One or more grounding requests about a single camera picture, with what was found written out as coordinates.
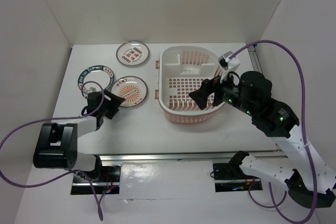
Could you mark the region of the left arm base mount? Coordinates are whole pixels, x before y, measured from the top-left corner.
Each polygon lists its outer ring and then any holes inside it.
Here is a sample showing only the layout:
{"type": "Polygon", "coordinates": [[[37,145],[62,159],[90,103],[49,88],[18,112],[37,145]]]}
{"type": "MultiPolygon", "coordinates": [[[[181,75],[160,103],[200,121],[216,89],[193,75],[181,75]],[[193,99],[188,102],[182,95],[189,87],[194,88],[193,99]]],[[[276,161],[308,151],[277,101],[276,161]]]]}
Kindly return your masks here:
{"type": "MultiPolygon", "coordinates": [[[[97,195],[116,195],[120,192],[121,165],[101,166],[99,172],[86,172],[97,195]]],[[[71,185],[71,195],[92,195],[90,184],[84,175],[75,175],[71,185]]]]}

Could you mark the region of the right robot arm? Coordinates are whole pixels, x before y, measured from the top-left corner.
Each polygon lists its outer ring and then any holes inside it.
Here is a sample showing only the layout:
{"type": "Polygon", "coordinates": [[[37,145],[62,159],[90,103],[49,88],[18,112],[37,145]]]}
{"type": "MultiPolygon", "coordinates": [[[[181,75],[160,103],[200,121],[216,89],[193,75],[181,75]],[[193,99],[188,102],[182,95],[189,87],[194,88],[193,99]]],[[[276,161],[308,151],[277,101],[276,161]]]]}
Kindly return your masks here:
{"type": "Polygon", "coordinates": [[[272,83],[263,74],[248,71],[234,84],[235,72],[226,80],[220,76],[202,81],[190,98],[204,110],[208,96],[213,94],[213,106],[227,103],[251,117],[252,124],[280,146],[294,167],[276,168],[251,154],[239,151],[229,161],[229,172],[235,178],[244,174],[269,179],[285,189],[290,198],[305,208],[313,203],[313,179],[317,179],[317,208],[329,208],[335,202],[335,172],[304,141],[298,117],[287,104],[271,97],[272,83]]]}

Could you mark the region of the orange sunburst plate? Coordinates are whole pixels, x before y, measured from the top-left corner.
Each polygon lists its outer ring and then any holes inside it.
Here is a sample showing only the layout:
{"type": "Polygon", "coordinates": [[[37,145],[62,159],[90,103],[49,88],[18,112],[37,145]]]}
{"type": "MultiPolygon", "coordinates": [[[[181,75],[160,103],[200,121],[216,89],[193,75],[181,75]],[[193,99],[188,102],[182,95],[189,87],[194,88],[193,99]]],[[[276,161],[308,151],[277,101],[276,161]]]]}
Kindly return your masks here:
{"type": "Polygon", "coordinates": [[[146,99],[148,86],[139,77],[125,76],[113,84],[111,93],[125,99],[121,107],[131,108],[141,104],[146,99]]]}

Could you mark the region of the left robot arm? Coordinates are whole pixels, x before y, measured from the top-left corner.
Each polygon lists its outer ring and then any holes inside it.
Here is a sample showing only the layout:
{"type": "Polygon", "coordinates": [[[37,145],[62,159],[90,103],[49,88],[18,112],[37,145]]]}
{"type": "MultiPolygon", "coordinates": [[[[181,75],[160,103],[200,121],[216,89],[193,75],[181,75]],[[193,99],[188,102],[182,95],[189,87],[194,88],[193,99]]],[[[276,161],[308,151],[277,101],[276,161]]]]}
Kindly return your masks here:
{"type": "Polygon", "coordinates": [[[104,90],[89,93],[86,101],[87,105],[78,119],[42,125],[33,155],[33,165],[36,168],[78,170],[93,182],[103,177],[101,158],[79,152],[78,139],[99,130],[104,118],[112,119],[125,98],[104,90]]]}

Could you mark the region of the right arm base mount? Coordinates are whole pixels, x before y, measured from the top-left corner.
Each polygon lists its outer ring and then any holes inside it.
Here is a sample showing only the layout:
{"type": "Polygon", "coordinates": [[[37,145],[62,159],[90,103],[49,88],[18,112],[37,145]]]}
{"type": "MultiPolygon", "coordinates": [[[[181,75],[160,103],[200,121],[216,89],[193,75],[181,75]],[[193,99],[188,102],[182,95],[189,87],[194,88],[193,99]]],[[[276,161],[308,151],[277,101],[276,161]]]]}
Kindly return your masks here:
{"type": "Polygon", "coordinates": [[[216,193],[263,188],[258,177],[245,175],[239,167],[229,163],[214,163],[210,177],[214,180],[216,193]]]}

